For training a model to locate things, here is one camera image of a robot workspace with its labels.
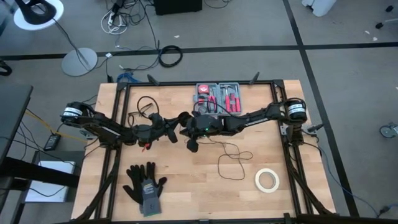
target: tool tray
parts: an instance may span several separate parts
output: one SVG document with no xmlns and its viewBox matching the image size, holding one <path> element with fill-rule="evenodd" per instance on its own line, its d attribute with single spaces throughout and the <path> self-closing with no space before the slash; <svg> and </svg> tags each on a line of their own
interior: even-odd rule
<svg viewBox="0 0 398 224">
<path fill-rule="evenodd" d="M 229 96 L 229 108 L 226 103 L 226 88 Z M 242 98 L 239 83 L 197 83 L 195 89 L 195 95 L 193 96 L 195 111 L 201 114 L 214 116 L 228 116 L 229 113 L 233 115 L 238 115 L 242 113 Z M 215 101 L 217 103 L 216 110 L 214 110 L 213 104 L 209 103 L 209 101 L 211 101 L 210 91 L 215 97 Z"/>
</svg>

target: yellow cable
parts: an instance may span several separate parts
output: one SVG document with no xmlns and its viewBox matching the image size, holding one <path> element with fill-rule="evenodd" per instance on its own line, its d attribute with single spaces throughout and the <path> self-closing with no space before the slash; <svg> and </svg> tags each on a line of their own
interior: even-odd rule
<svg viewBox="0 0 398 224">
<path fill-rule="evenodd" d="M 65 137 L 65 138 L 71 138 L 71 139 L 75 139 L 75 140 L 77 140 L 77 141 L 81 141 L 81 142 L 83 142 L 83 143 L 87 143 L 86 140 L 80 139 L 80 138 L 75 137 L 75 136 L 71 136 L 71 135 L 69 135 L 69 134 L 64 134 L 64 133 L 58 132 L 57 130 L 52 129 L 51 126 L 50 126 L 49 124 L 47 124 L 45 121 L 43 121 L 42 119 L 40 119 L 39 117 L 35 116 L 34 114 L 32 114 L 32 113 L 29 112 L 29 111 L 25 111 L 25 114 L 27 114 L 27 115 L 29 115 L 29 116 L 31 116 L 31 117 L 37 119 L 38 121 L 40 121 L 40 123 L 42 123 L 42 124 L 43 124 L 47 129 L 49 129 L 52 133 L 59 134 L 59 135 Z"/>
</svg>

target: wooden tabletop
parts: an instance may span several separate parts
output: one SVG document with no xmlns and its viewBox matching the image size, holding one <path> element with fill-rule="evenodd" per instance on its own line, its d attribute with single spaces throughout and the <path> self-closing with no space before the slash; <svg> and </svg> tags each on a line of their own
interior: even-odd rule
<svg viewBox="0 0 398 224">
<path fill-rule="evenodd" d="M 303 91 L 298 80 L 286 80 L 287 97 L 303 98 Z M 128 112 L 137 111 L 137 100 L 144 95 L 156 99 L 160 108 L 160 115 L 164 118 L 174 118 L 183 111 L 191 112 L 193 106 L 193 86 L 142 86 L 132 87 Z M 102 84 L 96 102 L 96 111 L 111 117 L 116 84 Z M 121 105 L 119 102 L 117 121 L 121 120 Z M 243 113 L 256 111 L 260 105 L 267 106 L 272 102 L 269 85 L 241 85 Z M 143 100 L 140 106 L 150 103 Z M 149 120 L 135 117 L 135 124 L 149 124 Z M 139 220 L 197 220 L 197 219 L 230 219 L 230 218 L 279 218 L 289 212 L 294 216 L 294 207 L 287 178 L 287 170 L 276 121 L 268 121 L 251 126 L 243 132 L 232 136 L 212 137 L 213 140 L 236 144 L 240 151 L 250 151 L 254 157 L 242 161 L 246 178 L 244 180 L 227 180 L 218 174 L 217 162 L 222 155 L 220 144 L 199 145 L 197 153 L 186 148 L 185 136 L 179 135 L 176 128 L 178 143 L 172 144 L 167 137 L 153 142 L 152 148 L 142 152 L 138 145 L 123 146 L 119 168 L 118 183 L 113 211 L 113 221 Z M 310 136 L 305 141 L 316 144 Z M 86 153 L 94 149 L 97 144 L 87 148 Z M 228 146 L 229 153 L 236 153 L 237 149 Z M 307 183 L 318 199 L 332 212 L 335 211 L 330 189 L 326 180 L 322 160 L 318 150 L 303 145 L 300 146 L 303 166 Z M 98 149 L 91 153 L 84 161 L 80 183 L 77 190 L 72 218 L 79 216 L 91 202 L 98 190 L 105 150 Z M 139 212 L 139 205 L 123 190 L 123 185 L 132 183 L 126 175 L 126 169 L 134 164 L 146 164 L 147 161 L 156 163 L 156 179 L 167 177 L 167 183 L 160 196 L 162 213 L 151 217 L 143 217 Z M 279 188 L 270 194 L 260 192 L 254 176 L 262 168 L 274 170 L 280 179 Z M 223 176 L 241 178 L 243 172 L 236 160 L 223 157 L 220 161 L 220 172 Z M 272 179 L 262 175 L 261 183 L 265 188 L 272 185 Z M 108 193 L 104 197 L 104 208 L 108 204 Z M 303 197 L 299 190 L 300 203 L 304 209 Z"/>
</svg>

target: black aluminum frame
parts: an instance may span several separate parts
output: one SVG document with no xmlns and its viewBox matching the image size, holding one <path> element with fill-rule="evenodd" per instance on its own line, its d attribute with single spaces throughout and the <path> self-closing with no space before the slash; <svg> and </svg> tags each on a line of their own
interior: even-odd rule
<svg viewBox="0 0 398 224">
<path fill-rule="evenodd" d="M 231 81 L 200 81 L 200 82 L 236 82 L 239 83 L 240 85 L 249 85 L 249 81 L 242 81 L 242 80 L 231 80 Z M 198 82 L 162 82 L 160 83 L 159 86 L 186 86 L 186 85 L 196 85 Z M 284 82 L 283 80 L 258 80 L 256 81 L 256 85 L 269 85 L 271 94 L 272 94 L 272 99 L 274 103 L 280 102 L 280 100 L 286 100 L 287 95 L 285 92 L 285 87 L 284 87 Z M 143 87 L 143 86 L 155 86 L 153 83 L 118 83 L 117 88 L 116 88 L 116 96 L 114 99 L 114 106 L 113 106 L 113 111 L 112 111 L 112 119 L 116 121 L 116 116 L 119 111 L 119 101 L 120 97 L 122 94 L 122 90 L 124 90 L 124 101 L 123 101 L 123 107 L 122 107 L 122 116 L 121 116 L 121 124 L 124 125 L 126 122 L 126 115 L 127 115 L 127 107 L 129 103 L 129 96 L 130 96 L 130 89 L 132 87 Z M 278 94 L 277 90 L 280 91 L 280 100 L 278 100 Z M 278 129 L 279 129 L 279 134 L 280 134 L 280 139 L 282 143 L 282 148 L 284 151 L 284 156 L 285 156 L 285 161 L 286 161 L 286 168 L 289 169 L 288 167 L 288 162 L 292 162 L 290 159 L 290 149 L 289 149 L 289 143 L 287 141 L 286 136 L 284 136 L 280 130 L 280 126 L 283 124 L 281 122 L 278 122 Z M 120 163 L 120 155 L 121 155 L 121 145 L 119 145 L 115 149 L 106 149 L 105 157 L 104 157 L 104 164 L 103 164 L 103 170 L 101 173 L 101 182 L 99 187 L 102 186 L 104 183 L 104 180 L 106 179 L 108 175 L 108 169 L 109 169 L 109 160 L 111 157 L 111 151 L 116 150 L 116 155 L 114 158 L 114 163 L 117 164 L 116 168 L 116 173 L 119 172 L 119 163 Z M 298 174 L 302 178 L 303 182 L 307 184 L 305 180 L 305 174 L 304 174 L 304 169 L 303 169 L 303 164 L 302 160 L 300 157 L 300 151 L 298 147 L 294 148 L 294 153 L 295 153 L 295 158 L 296 158 L 296 165 L 298 168 Z M 294 210 L 295 214 L 299 215 L 302 214 L 302 210 L 300 208 L 300 201 L 299 201 L 299 195 L 297 193 L 297 186 L 295 179 L 293 175 L 287 171 L 288 177 L 289 177 L 289 185 L 290 185 L 290 192 L 292 194 L 292 200 L 293 200 L 293 205 L 294 205 Z M 114 199 L 115 199 L 115 194 L 116 194 L 116 183 L 117 183 L 117 175 L 113 179 L 110 187 L 110 194 L 109 194 L 109 200 L 108 200 L 108 206 L 107 206 L 107 212 L 106 216 L 104 218 L 106 219 L 112 219 L 113 215 L 113 207 L 114 207 Z M 305 207 L 306 211 L 308 214 L 313 214 L 312 210 L 312 204 L 310 203 L 310 200 L 308 196 L 304 193 L 303 191 L 303 197 L 305 199 Z M 95 219 L 102 218 L 101 217 L 101 211 L 102 211 L 102 200 L 100 200 L 96 210 L 95 210 Z M 289 214 L 285 214 L 285 217 L 281 218 L 254 218 L 254 219 L 227 219 L 227 220 L 173 220 L 173 221 L 140 221 L 139 223 L 285 223 L 287 220 L 287 216 Z M 112 223 L 119 223 L 119 224 L 128 224 L 128 223 L 137 223 L 135 221 L 126 221 L 126 222 L 112 222 Z"/>
</svg>

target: black box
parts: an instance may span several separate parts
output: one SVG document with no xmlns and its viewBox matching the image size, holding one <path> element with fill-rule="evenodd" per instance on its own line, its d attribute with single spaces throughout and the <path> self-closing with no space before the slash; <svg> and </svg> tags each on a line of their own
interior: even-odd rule
<svg viewBox="0 0 398 224">
<path fill-rule="evenodd" d="M 157 15 L 201 11 L 202 0 L 154 0 Z"/>
</svg>

